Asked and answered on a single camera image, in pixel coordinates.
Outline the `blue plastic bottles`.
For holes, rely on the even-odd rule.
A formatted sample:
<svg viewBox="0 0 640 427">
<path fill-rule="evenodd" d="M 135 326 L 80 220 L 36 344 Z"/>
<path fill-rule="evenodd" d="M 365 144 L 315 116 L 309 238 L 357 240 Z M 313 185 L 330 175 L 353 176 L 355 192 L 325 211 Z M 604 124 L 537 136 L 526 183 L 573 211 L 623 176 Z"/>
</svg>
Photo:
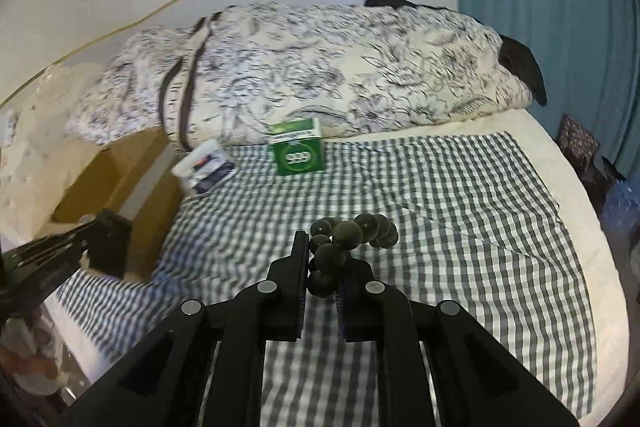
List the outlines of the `blue plastic bottles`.
<svg viewBox="0 0 640 427">
<path fill-rule="evenodd" d="M 639 179 L 616 179 L 600 214 L 602 229 L 616 251 L 629 258 L 639 243 Z"/>
</svg>

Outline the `floral folded quilt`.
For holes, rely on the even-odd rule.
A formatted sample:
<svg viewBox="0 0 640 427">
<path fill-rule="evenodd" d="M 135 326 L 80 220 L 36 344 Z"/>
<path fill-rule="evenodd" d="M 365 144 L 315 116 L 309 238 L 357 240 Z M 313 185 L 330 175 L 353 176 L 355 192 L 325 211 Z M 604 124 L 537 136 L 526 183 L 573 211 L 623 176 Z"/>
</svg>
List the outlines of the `floral folded quilt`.
<svg viewBox="0 0 640 427">
<path fill-rule="evenodd" d="M 232 5 L 131 36 L 66 129 L 103 145 L 160 128 L 193 150 L 262 143 L 308 118 L 346 138 L 484 117 L 533 102 L 505 46 L 475 18 L 425 5 Z"/>
</svg>

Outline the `brown cardboard box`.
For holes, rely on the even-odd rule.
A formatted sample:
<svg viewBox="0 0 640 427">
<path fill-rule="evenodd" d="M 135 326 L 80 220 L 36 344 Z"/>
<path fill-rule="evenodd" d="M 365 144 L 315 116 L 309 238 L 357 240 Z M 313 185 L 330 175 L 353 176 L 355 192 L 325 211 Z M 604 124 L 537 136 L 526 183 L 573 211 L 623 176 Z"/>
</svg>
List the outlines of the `brown cardboard box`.
<svg viewBox="0 0 640 427">
<path fill-rule="evenodd" d="M 151 278 L 183 198 L 171 173 L 176 164 L 165 131 L 145 129 L 103 147 L 78 176 L 53 211 L 51 225 L 77 225 L 102 210 L 130 223 L 126 243 L 107 246 L 98 260 L 84 263 L 86 271 L 131 283 Z"/>
</svg>

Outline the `black cloth behind quilt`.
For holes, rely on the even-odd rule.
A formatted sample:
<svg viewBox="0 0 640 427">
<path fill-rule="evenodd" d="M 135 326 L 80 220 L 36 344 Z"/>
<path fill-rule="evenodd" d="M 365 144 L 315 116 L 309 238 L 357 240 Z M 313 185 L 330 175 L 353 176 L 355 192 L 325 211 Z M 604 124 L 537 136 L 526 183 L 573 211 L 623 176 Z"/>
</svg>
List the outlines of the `black cloth behind quilt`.
<svg viewBox="0 0 640 427">
<path fill-rule="evenodd" d="M 409 0 L 364 0 L 367 8 L 389 6 L 395 10 L 400 8 L 429 8 L 436 11 L 447 11 L 444 6 L 415 4 Z M 544 76 L 531 49 L 518 40 L 501 35 L 502 45 L 498 53 L 498 62 L 511 74 L 518 77 L 529 89 L 535 102 L 544 107 L 548 104 L 548 95 L 544 85 Z"/>
</svg>

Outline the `teal curtain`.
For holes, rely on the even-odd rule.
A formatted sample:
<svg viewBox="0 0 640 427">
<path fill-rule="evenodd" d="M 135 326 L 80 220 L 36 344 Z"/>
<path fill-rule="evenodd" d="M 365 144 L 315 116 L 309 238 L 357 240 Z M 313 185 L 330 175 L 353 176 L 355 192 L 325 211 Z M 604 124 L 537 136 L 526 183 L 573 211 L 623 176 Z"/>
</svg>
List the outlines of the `teal curtain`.
<svg viewBox="0 0 640 427">
<path fill-rule="evenodd" d="M 548 103 L 530 113 L 550 134 L 570 115 L 620 172 L 639 172 L 639 0 L 459 0 L 532 50 Z"/>
</svg>

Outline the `green 999 medicine box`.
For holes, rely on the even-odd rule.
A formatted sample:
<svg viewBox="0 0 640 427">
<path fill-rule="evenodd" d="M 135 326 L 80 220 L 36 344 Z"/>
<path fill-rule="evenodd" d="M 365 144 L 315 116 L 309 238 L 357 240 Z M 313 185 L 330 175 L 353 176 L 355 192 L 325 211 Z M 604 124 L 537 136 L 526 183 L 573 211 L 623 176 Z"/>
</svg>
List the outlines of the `green 999 medicine box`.
<svg viewBox="0 0 640 427">
<path fill-rule="evenodd" d="M 274 124 L 269 132 L 269 145 L 279 176 L 324 169 L 324 145 L 317 118 Z"/>
</svg>

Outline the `cream studded pillow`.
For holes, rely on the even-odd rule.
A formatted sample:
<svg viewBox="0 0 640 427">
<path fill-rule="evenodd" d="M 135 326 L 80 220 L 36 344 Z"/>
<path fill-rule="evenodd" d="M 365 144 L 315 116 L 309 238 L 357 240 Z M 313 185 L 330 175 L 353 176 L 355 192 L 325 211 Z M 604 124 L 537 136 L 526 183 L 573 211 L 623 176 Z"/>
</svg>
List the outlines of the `cream studded pillow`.
<svg viewBox="0 0 640 427">
<path fill-rule="evenodd" d="M 101 147 L 66 132 L 81 95 L 102 67 L 51 66 L 17 98 L 13 141 L 1 150 L 1 235 L 21 245 L 36 237 Z"/>
</svg>

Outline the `dark patterned bag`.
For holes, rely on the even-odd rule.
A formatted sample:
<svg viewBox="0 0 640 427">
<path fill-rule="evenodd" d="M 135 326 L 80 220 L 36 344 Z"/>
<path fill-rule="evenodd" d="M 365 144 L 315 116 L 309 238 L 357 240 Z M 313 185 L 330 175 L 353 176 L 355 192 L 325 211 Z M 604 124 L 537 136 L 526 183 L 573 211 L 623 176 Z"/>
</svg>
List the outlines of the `dark patterned bag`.
<svg viewBox="0 0 640 427">
<path fill-rule="evenodd" d="M 600 157 L 602 168 L 596 165 L 600 142 L 567 114 L 562 116 L 555 143 L 573 167 L 592 207 L 600 215 L 608 191 L 617 181 L 625 181 L 626 178 L 604 156 Z"/>
</svg>

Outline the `white blue packet bag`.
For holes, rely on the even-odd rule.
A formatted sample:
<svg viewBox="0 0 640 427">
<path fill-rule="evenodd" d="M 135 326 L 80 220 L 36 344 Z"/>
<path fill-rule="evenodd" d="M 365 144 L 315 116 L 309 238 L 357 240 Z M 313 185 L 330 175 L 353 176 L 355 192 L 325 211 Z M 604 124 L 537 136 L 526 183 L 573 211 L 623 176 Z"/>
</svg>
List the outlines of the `white blue packet bag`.
<svg viewBox="0 0 640 427">
<path fill-rule="evenodd" d="M 212 191 L 216 186 L 234 176 L 238 170 L 216 140 L 208 140 L 191 150 L 171 168 L 184 194 L 198 196 Z"/>
</svg>

